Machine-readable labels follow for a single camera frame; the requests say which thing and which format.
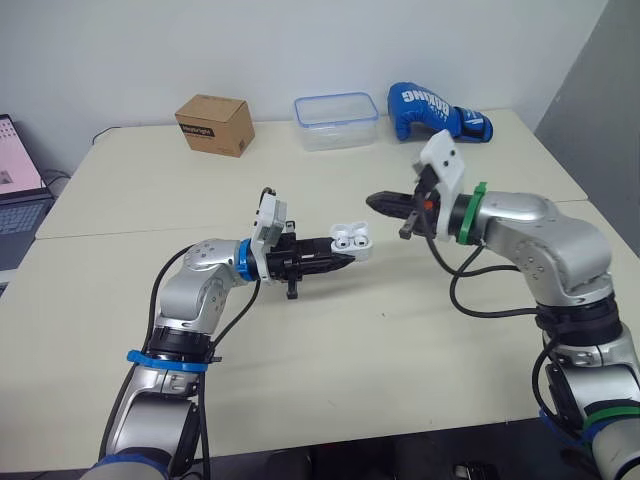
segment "laptop screen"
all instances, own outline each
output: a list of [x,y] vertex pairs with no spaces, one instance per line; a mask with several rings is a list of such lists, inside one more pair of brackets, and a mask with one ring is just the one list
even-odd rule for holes
[[0,115],[0,195],[41,189],[42,179],[8,116]]

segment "brown cardboard box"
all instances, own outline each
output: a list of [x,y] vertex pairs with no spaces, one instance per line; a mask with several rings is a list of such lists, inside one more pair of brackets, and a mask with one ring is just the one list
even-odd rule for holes
[[192,150],[239,157],[255,136],[244,100],[196,95],[176,112]]

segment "boxing glove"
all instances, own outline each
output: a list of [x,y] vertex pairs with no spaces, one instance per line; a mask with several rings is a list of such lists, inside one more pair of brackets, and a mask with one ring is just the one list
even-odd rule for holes
[[468,142],[488,142],[493,135],[491,121],[480,112],[449,105],[415,83],[393,84],[387,103],[398,140],[409,138],[413,122],[421,122],[436,132],[449,130],[452,137]]

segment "earbuds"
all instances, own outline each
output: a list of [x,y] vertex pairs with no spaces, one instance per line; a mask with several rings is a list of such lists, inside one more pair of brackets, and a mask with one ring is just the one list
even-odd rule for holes
[[333,238],[332,251],[352,255],[357,261],[369,258],[372,242],[369,240],[367,222],[338,223],[331,227],[330,235]]

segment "table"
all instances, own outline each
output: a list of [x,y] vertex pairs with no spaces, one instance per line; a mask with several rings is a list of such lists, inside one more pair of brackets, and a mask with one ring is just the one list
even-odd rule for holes
[[[640,262],[588,201],[560,208],[610,240],[621,315],[640,345]],[[333,212],[333,221],[351,220]],[[244,238],[252,213],[224,227],[34,244],[0,301],[0,470],[95,461],[125,354],[144,336],[158,269],[190,242]],[[369,262],[305,278],[295,301],[285,299],[285,285],[263,288],[221,344],[223,361],[207,382],[215,455],[536,416],[529,382],[541,340],[533,319],[459,314],[424,241],[397,238],[399,220],[367,220],[375,242]],[[301,238],[323,231],[309,225],[299,225]],[[469,253],[453,243],[441,249],[452,264]],[[487,252],[478,266],[497,261]],[[492,275],[463,280],[461,300],[478,309],[532,305],[520,275]],[[251,290],[232,291],[223,322]]]
[[[491,142],[460,144],[468,189],[488,181],[492,190],[587,199],[515,113],[485,113],[494,125]],[[378,127],[373,145],[306,152],[292,123],[256,123],[256,138],[240,158],[190,150],[175,125],[111,130],[73,175],[37,237],[226,226],[241,213],[251,215],[266,185],[289,199],[300,219],[319,215],[324,224],[338,208],[357,220],[370,193],[411,187],[410,165],[426,139],[399,143],[387,117]]]

